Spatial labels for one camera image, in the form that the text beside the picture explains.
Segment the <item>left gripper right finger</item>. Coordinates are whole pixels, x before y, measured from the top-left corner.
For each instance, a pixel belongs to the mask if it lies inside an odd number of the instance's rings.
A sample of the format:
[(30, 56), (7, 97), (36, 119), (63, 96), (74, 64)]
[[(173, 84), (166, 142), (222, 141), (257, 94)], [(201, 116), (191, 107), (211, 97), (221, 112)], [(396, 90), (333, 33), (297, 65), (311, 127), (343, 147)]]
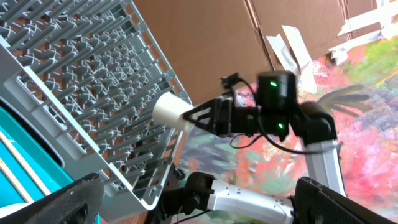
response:
[(295, 188), (294, 223), (394, 224), (309, 177), (300, 178)]

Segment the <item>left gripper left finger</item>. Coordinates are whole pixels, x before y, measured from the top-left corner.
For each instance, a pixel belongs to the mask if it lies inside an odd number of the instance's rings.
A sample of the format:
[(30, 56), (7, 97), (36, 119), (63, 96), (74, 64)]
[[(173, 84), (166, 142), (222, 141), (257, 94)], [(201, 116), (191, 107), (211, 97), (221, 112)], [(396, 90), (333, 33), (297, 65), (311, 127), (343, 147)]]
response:
[(93, 224), (104, 198), (104, 186), (96, 173), (1, 218), (1, 224)]

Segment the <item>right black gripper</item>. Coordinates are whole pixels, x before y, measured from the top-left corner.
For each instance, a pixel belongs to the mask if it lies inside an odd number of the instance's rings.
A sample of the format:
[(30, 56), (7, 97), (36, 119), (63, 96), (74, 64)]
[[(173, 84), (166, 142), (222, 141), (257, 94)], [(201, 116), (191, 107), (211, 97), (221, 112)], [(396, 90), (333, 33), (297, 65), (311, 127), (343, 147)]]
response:
[(215, 98), (183, 113), (185, 121), (217, 136), (253, 136), (258, 132), (257, 117), (256, 107), (235, 106), (232, 98)]

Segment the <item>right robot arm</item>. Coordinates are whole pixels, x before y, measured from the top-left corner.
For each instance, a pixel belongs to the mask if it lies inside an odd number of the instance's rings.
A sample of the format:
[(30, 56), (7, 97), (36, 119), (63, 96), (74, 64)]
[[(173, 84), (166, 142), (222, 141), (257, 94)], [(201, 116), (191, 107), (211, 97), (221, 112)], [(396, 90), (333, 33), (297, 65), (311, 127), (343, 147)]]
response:
[(165, 192), (160, 207), (167, 216), (194, 210), (233, 212), (266, 223), (338, 223), (340, 208), (334, 194), (345, 195), (338, 158), (339, 143), (333, 117), (316, 102), (297, 101), (296, 77), (289, 71), (262, 72), (252, 92), (254, 105), (238, 107), (233, 88), (242, 78), (221, 79), (222, 96), (192, 106), (172, 93), (156, 101), (156, 123), (190, 131), (194, 127), (215, 136), (233, 134), (284, 140), (290, 132), (301, 139), (308, 176), (298, 180), (295, 195), (277, 198), (239, 188), (213, 175), (194, 172), (184, 187)]

